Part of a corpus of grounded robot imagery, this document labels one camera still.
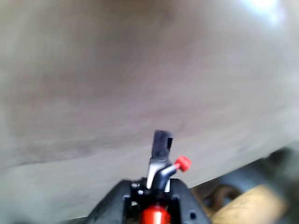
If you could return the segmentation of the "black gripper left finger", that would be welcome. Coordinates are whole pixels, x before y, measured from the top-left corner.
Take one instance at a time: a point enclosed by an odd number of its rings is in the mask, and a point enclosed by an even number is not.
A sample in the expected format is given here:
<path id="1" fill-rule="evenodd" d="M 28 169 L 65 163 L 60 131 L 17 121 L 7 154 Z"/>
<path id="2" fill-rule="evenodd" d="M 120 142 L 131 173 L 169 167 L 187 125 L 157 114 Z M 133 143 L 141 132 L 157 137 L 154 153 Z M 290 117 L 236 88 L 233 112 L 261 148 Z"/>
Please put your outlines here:
<path id="1" fill-rule="evenodd" d="M 131 204 L 131 184 L 129 180 L 116 184 L 89 214 L 89 223 L 125 223 L 126 209 Z"/>

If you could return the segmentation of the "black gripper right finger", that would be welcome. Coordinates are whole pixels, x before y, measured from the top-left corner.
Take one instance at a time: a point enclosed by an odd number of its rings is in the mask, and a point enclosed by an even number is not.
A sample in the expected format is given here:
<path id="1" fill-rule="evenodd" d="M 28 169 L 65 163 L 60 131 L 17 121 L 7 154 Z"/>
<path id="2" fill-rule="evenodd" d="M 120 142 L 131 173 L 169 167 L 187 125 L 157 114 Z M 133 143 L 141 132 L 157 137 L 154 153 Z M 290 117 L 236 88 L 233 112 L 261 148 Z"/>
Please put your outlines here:
<path id="1" fill-rule="evenodd" d="M 187 185 L 179 179 L 171 179 L 171 223 L 212 223 Z"/>

